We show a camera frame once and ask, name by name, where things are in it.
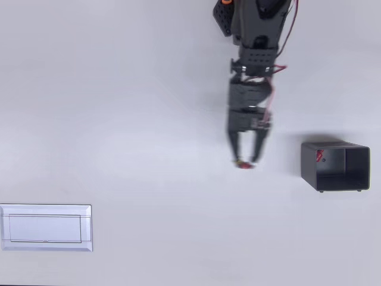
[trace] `red wire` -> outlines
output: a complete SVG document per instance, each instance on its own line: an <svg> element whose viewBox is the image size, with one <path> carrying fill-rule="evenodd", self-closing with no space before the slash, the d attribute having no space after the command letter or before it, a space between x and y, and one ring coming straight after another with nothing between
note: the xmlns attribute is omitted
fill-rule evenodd
<svg viewBox="0 0 381 286"><path fill-rule="evenodd" d="M275 88L271 82L271 78L270 77L267 77L266 78L268 83L270 84L270 87L271 87L271 94L270 94L270 98L268 99L267 101L267 106L266 106L266 109L264 111L264 115L263 115L263 122L264 123L267 123L268 121L268 118L270 117L270 106L273 102L273 99L274 99L274 94L275 94Z"/></svg>
<svg viewBox="0 0 381 286"><path fill-rule="evenodd" d="M289 38L290 35L291 35L291 31L292 31L293 25L295 24L296 16L298 15L299 0L293 0L293 1L294 1L294 3L295 3L295 14L293 15L293 20L292 20L292 24L291 24L291 27L290 27L290 31L288 32L288 35L287 35L287 37L286 37L285 43L284 43L283 46L282 46L282 49L280 49L280 52L278 52L278 54L276 55L276 57L279 57L280 54L283 52L283 49L284 49L285 46L286 46L286 43L287 43L287 41L288 41L288 38Z"/></svg>
<svg viewBox="0 0 381 286"><path fill-rule="evenodd" d="M287 66L279 66L277 64L275 64L274 66L277 67L278 70L274 71L273 73L278 73L278 72L285 70L287 68Z"/></svg>

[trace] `white table surface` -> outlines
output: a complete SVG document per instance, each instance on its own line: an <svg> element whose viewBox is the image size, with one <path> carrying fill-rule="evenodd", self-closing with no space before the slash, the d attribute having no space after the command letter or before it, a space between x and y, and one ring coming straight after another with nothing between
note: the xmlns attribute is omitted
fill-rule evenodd
<svg viewBox="0 0 381 286"><path fill-rule="evenodd" d="M2 251L0 284L381 284L381 5L301 0L244 171L225 134L238 49L214 4L0 2L0 203L91 204L94 247ZM299 177L301 142L329 137L371 148L369 191Z"/></svg>

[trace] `small red object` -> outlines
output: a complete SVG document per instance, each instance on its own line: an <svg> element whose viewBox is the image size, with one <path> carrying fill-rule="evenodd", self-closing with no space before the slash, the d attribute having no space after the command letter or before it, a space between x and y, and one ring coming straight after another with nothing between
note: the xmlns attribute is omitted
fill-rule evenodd
<svg viewBox="0 0 381 286"><path fill-rule="evenodd" d="M254 168L252 164L250 164L248 162L241 162L241 161L237 163L237 167L240 169L252 169L252 168Z"/></svg>
<svg viewBox="0 0 381 286"><path fill-rule="evenodd" d="M317 150L316 152L316 162L320 162L321 158L323 157L324 150Z"/></svg>

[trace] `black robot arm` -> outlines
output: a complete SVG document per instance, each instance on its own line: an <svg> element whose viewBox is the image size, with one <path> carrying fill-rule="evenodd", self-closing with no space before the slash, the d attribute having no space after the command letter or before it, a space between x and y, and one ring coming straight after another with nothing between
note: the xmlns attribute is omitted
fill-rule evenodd
<svg viewBox="0 0 381 286"><path fill-rule="evenodd" d="M239 58L231 62L234 75L229 84L227 131L235 162L243 169L252 165L241 160L239 133L252 130L257 134L251 157L251 162L256 163L271 128L268 108L258 105L272 99L271 79L276 72L275 60L282 51L278 43L291 1L218 0L213 10L224 35L233 36L233 43L239 46Z"/></svg>

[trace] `black box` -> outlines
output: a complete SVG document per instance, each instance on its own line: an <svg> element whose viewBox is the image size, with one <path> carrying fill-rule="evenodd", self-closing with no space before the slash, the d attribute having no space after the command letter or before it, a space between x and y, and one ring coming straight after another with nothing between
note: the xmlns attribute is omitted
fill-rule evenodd
<svg viewBox="0 0 381 286"><path fill-rule="evenodd" d="M301 171L302 178L320 192L369 189L370 149L348 142L306 142Z"/></svg>

